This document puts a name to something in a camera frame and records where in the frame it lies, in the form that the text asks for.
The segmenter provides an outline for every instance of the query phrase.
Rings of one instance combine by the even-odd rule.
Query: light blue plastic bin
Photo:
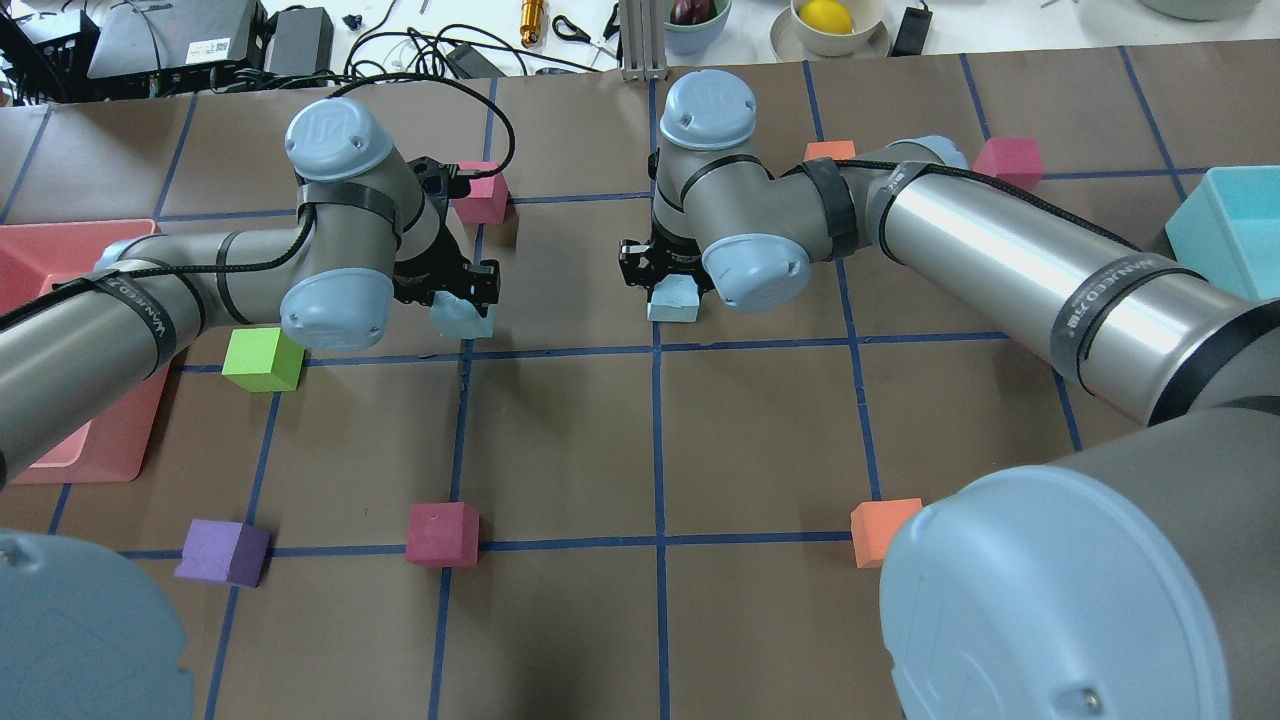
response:
[[[1280,297],[1280,165],[1211,169],[1165,231],[1178,261],[1215,286]]]

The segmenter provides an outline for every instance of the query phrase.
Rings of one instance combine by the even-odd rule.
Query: orange cube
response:
[[[852,160],[858,155],[852,140],[828,140],[827,142],[810,142],[805,147],[804,159],[831,158],[832,160]]]
[[[854,533],[854,560],[859,568],[879,568],[884,564],[888,543],[897,529],[924,503],[919,497],[909,500],[874,500],[863,502],[849,514]]]

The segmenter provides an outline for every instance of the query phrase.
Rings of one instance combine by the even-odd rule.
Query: power adapter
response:
[[[897,28],[897,38],[893,49],[888,51],[890,58],[902,55],[919,55],[924,51],[924,38],[929,35],[929,22],[933,13],[919,8],[908,8],[902,14],[902,24]]]

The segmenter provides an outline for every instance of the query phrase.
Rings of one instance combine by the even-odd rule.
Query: pink plastic bin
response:
[[[156,232],[151,220],[0,225],[0,313],[92,270],[108,245]],[[137,478],[168,377],[169,368],[161,368],[9,482],[123,483]]]

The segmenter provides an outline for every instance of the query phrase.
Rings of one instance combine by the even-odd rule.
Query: lemon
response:
[[[800,8],[800,19],[819,32],[829,32],[831,35],[854,32],[852,15],[836,0],[809,0]]]

